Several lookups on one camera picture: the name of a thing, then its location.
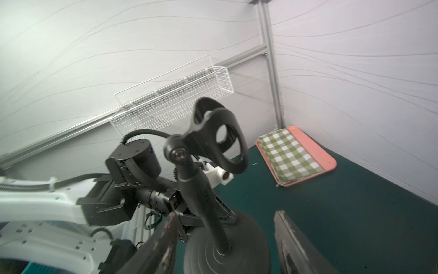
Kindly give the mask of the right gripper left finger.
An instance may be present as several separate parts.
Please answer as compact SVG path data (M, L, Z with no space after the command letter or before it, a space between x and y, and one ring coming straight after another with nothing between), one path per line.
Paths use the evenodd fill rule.
M171 274L175 267L178 240L177 215L173 212L133 257L117 271L119 274Z

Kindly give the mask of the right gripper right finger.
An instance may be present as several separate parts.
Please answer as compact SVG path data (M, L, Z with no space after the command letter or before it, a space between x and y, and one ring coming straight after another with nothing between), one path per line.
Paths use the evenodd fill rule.
M337 274L284 210L274 215L275 239L282 274Z

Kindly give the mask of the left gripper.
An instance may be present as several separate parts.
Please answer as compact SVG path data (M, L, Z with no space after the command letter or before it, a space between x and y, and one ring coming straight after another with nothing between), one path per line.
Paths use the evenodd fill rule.
M91 226L113 226L132 219L143 205L167 216L183 202L176 182L162 171L149 140L120 144L106 160L109 174L96 178L91 191L76 202Z

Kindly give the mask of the black round stand base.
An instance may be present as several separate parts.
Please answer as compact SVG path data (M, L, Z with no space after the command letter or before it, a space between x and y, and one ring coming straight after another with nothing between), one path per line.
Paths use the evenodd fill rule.
M247 213L235 213L236 224L224 227L230 241L227 256L218 253L206 228L194 229L185 248L185 274L271 273L269 244L262 228Z

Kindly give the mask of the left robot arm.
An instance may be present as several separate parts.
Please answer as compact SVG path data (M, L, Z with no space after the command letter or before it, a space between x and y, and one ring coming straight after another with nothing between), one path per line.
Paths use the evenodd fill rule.
M167 225L164 244L137 248L130 240L96 239L55 225L71 221L113 226L129 221L139 204L175 187L157 177L155 186L118 187L108 174L84 174L48 183L1 177L1 258L27 260L77 274L152 274L176 241Z

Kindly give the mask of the teal plastic crate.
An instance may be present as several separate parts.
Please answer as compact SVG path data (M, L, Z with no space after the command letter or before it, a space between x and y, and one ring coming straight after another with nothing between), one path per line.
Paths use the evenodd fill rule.
M57 269L54 267L32 262L27 264L21 274L56 274L56 272Z

